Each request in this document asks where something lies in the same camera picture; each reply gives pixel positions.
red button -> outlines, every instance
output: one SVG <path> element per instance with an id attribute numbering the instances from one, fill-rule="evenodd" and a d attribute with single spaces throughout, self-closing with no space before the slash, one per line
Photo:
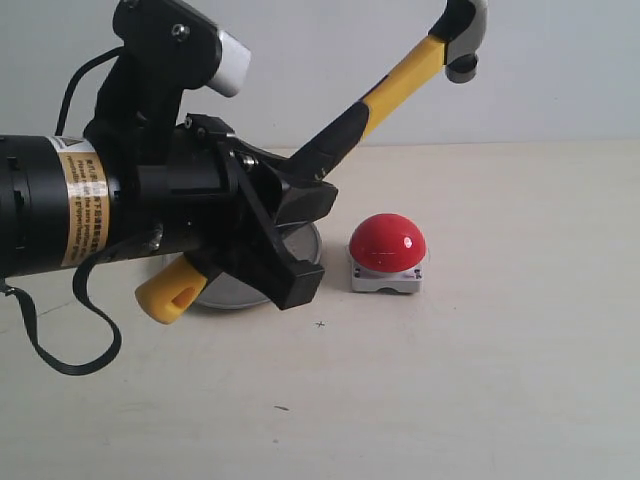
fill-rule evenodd
<path id="1" fill-rule="evenodd" d="M 351 237 L 353 259 L 368 270 L 398 273 L 418 265 L 427 254 L 427 242 L 408 218 L 381 213 L 358 226 Z"/>

gray metal disc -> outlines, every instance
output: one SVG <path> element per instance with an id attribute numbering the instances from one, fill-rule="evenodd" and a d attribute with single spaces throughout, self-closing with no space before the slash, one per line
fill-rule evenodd
<path id="1" fill-rule="evenodd" d="M 312 224 L 291 234 L 284 240 L 284 244 L 298 260 L 309 260 L 312 263 L 320 261 L 322 240 L 318 229 Z M 164 263 L 171 263 L 179 255 L 165 256 Z M 240 310 L 268 302 L 269 299 L 262 293 L 226 273 L 211 282 L 195 301 L 198 305 L 219 310 Z"/>

white table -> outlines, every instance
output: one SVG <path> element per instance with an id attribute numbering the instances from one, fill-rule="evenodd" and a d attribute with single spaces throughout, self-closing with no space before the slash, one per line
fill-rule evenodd
<path id="1" fill-rule="evenodd" d="M 123 350 L 66 378 L 0 301 L 0 478 L 638 478 L 640 142 L 361 148 L 330 180 L 309 306 L 167 328 L 133 298 L 157 264 L 101 267 Z M 378 212 L 424 229 L 423 294 L 349 293 L 345 246 Z M 87 360 L 109 334 L 70 279 L 14 283 L 59 307 L 45 345 Z"/>

white wall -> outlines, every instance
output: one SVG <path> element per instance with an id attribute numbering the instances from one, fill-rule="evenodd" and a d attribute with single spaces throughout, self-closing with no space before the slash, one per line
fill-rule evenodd
<path id="1" fill-rule="evenodd" d="M 118 44 L 115 1 L 4 0 L 0 132 L 49 133 L 68 78 Z M 435 22 L 444 0 L 193 0 L 254 53 L 240 96 L 189 93 L 248 141 L 297 146 L 364 93 Z M 371 144 L 640 136 L 636 0 L 493 0 L 479 76 L 431 82 Z M 69 133 L 90 118 L 106 70 L 82 84 Z"/>

hammer head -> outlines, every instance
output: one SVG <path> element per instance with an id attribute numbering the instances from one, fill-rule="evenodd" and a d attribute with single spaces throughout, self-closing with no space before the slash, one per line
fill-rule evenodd
<path id="1" fill-rule="evenodd" d="M 466 83 L 476 75 L 477 50 L 487 31 L 487 0 L 448 0 L 440 20 L 429 31 L 447 43 L 447 77 Z"/>

